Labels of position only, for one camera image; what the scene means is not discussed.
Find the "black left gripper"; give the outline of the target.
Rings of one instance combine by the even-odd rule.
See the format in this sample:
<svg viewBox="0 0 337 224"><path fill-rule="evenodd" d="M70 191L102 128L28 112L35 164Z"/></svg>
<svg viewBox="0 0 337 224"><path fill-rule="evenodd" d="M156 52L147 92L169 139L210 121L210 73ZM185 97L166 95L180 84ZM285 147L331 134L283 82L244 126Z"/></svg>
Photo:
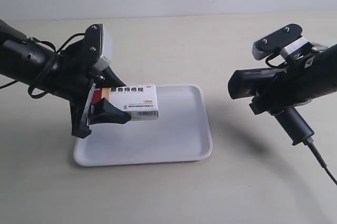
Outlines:
<svg viewBox="0 0 337 224"><path fill-rule="evenodd" d="M96 42L77 41L57 50L58 68L53 76L54 95L70 102L72 135L86 138L91 134L89 114L96 72ZM101 85L125 85L110 67L101 72ZM125 124L131 115L113 106L106 98L92 105L90 125Z"/></svg>

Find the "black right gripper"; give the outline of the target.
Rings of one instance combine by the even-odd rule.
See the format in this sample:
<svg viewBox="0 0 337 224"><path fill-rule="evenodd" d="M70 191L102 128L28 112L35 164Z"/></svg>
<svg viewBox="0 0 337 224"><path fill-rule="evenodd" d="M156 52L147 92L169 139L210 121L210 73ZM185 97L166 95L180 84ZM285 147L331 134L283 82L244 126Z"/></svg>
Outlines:
<svg viewBox="0 0 337 224"><path fill-rule="evenodd" d="M287 66L283 69L255 68L250 69L254 77L252 93L254 97L249 104L255 115L281 106L281 98L286 97L285 83L297 76L297 66Z"/></svg>

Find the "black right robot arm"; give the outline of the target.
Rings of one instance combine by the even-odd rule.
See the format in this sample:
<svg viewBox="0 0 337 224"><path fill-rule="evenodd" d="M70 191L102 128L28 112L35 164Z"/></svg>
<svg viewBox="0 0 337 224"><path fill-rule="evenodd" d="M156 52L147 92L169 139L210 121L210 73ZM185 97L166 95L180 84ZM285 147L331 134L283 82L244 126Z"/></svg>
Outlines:
<svg viewBox="0 0 337 224"><path fill-rule="evenodd" d="M251 97L254 114L275 113L336 92L336 46L307 47L278 66L236 70L228 82L231 99ZM125 124L157 120L162 105L155 85L97 84L90 123Z"/></svg>

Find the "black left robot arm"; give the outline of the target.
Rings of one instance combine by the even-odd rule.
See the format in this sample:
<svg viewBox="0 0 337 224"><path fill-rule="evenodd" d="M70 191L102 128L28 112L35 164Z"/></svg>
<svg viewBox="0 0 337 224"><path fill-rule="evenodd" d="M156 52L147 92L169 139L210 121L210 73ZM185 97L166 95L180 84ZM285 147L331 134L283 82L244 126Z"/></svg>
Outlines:
<svg viewBox="0 0 337 224"><path fill-rule="evenodd" d="M1 21L1 75L28 85L33 99L51 94L69 101L72 135L77 138L89 136L90 125L131 120L107 98L92 101L97 88L125 86L110 68L112 52L112 36L102 23L72 35L57 49Z"/></svg>

